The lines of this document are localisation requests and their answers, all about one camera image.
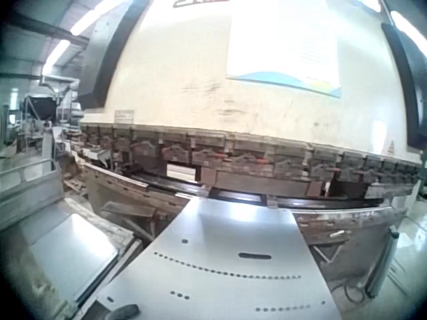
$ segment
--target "handrail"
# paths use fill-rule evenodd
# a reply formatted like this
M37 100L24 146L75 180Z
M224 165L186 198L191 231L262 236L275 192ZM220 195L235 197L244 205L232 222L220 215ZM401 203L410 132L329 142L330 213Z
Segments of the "handrail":
M28 168L28 167L32 167L32 166L34 166L34 165L39 165L39 164L41 164L41 163L45 163L45 162L48 162L48 161L50 161L50 162L52 162L52 163L53 163L53 165L55 166L55 171L56 171L56 170L58 170L58 164L57 164L57 163L56 163L52 158L46 158L46 159L38 160L38 161L35 161L35 162L32 162L32 163L28 163L28 164L26 164L26 165L22 165L22 166L19 166L19 167L16 167L16 168L12 168L12 169L9 169L9 170L6 170L6 171L3 171L3 172L0 172L0 178L1 178L1 177L3 177L3 176L5 176L5 175L8 175L8 174L10 174L10 173L18 172L18 173L19 173L19 176L20 176L20 178L21 178L21 182L24 182L24 181L26 181L26 180L25 180L25 178L24 178L24 176L23 176L23 171L24 171L26 168Z

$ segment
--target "metal sheet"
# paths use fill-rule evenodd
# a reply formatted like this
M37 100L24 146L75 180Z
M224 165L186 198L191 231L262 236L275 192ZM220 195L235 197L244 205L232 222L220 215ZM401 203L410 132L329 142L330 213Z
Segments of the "metal sheet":
M68 216L68 212L64 211L59 203L54 203L22 221L20 224L21 231L27 244L34 244L38 239L66 220Z
M107 236L77 214L30 249L63 298L76 302L117 256Z
M192 199L99 301L144 320L340 319L290 211L213 199Z

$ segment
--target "ceiling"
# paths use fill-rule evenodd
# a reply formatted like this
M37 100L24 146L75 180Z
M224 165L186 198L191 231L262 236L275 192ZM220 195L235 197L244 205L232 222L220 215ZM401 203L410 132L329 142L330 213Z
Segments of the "ceiling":
M20 0L12 7L26 17L70 30L88 11L101 0ZM81 35L90 37L94 25ZM0 55L2 59L14 59L43 64L60 39L30 32L3 23L1 30ZM83 48L71 44L62 54L56 65L60 67L81 67Z

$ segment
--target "perforated metal sheet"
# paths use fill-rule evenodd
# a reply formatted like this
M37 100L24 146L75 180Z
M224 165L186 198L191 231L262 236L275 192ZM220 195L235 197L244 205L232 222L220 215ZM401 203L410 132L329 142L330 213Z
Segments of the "perforated metal sheet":
M99 301L144 320L341 319L290 211L213 199L192 199Z

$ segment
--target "steel beam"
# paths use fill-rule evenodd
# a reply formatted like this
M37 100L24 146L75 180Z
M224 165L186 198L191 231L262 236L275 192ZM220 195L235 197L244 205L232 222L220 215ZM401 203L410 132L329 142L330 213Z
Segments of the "steel beam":
M12 12L7 20L8 24L20 27L24 30L47 35L52 38L68 40L74 45L86 48L89 44L89 38L82 35L74 35L70 31L26 17L20 13Z
M25 79L25 80L40 80L39 75L30 75L27 73L0 73L0 79Z

